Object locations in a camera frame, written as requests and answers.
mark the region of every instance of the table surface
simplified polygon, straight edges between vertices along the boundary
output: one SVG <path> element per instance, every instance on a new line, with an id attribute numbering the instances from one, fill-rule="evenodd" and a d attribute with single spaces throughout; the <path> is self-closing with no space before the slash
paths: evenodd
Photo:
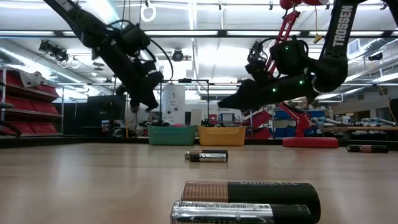
<path id="1" fill-rule="evenodd" d="M 200 146 L 70 144 L 0 150 L 1 224 L 169 223 L 186 180 L 309 182 L 320 223 L 397 223 L 398 153 L 217 147 L 228 163 L 190 163 Z"/>

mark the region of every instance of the red round base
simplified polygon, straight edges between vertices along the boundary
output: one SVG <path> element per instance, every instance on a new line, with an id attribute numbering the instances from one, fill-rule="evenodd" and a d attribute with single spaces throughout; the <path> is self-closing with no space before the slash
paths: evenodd
<path id="1" fill-rule="evenodd" d="M 282 141 L 284 147 L 310 147 L 310 148 L 338 148 L 337 138 L 324 138 L 324 137 L 304 137 L 284 138 Z"/>

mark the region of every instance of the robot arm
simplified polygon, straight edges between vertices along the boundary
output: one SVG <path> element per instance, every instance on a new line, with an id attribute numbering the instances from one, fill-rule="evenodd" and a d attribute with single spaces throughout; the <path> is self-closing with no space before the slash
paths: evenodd
<path id="1" fill-rule="evenodd" d="M 82 10 L 72 0 L 44 1 L 68 23 L 84 46 L 93 49 L 93 55 L 105 61 L 135 100 L 147 105 L 148 110 L 158 106 L 152 90 L 163 80 L 163 75 L 148 74 L 147 67 L 153 66 L 144 66 L 137 58 L 139 51 L 147 50 L 151 41 L 138 25 L 129 22 L 119 30 Z"/>
<path id="2" fill-rule="evenodd" d="M 283 0 L 286 9 L 291 7 L 291 0 Z M 319 0 L 302 0 L 311 5 L 322 4 Z M 348 59 L 346 56 L 349 34 L 351 32 L 355 12 L 359 3 L 364 0 L 335 0 L 331 12 L 331 21 L 325 37 L 321 56 L 318 60 L 308 57 L 306 43 L 302 40 L 283 41 L 270 49 L 271 60 L 278 71 L 284 76 L 273 78 L 273 70 L 259 71 L 249 62 L 246 70 L 254 80 L 242 82 L 239 90 L 221 102 L 220 107 L 239 110 L 252 110 L 263 105 L 280 103 L 281 101 L 306 96 L 312 102 L 319 93 L 337 89 L 348 75 Z M 398 24 L 398 2 L 386 0 L 391 13 Z M 271 77 L 266 82 L 258 82 L 260 75 Z"/>

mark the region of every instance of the white cylinder tank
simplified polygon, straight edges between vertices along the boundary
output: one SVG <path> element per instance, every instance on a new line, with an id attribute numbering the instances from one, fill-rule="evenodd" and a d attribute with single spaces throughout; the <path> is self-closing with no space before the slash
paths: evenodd
<path id="1" fill-rule="evenodd" d="M 185 124 L 185 86 L 169 85 L 163 91 L 163 120 Z"/>

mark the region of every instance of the duracell battery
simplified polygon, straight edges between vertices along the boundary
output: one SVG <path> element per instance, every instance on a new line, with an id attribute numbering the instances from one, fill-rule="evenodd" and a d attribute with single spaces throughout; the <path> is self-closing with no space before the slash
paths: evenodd
<path id="1" fill-rule="evenodd" d="M 216 154 L 226 154 L 228 160 L 228 150 L 212 150 L 212 149 L 194 149 L 185 152 L 185 159 L 189 159 L 189 154 L 199 154 L 199 153 L 216 153 Z"/>
<path id="2" fill-rule="evenodd" d="M 313 224 L 305 205 L 176 201 L 171 224 Z"/>
<path id="3" fill-rule="evenodd" d="M 191 202 L 306 205 L 314 223 L 321 217 L 318 193 L 311 184 L 277 182 L 187 181 L 181 200 Z"/>
<path id="4" fill-rule="evenodd" d="M 362 146 L 362 145 L 349 145 L 346 147 L 348 152 L 365 152 L 365 153 L 388 153 L 387 146 Z"/>
<path id="5" fill-rule="evenodd" d="M 223 153 L 191 153 L 189 154 L 191 162 L 226 162 L 228 156 Z"/>

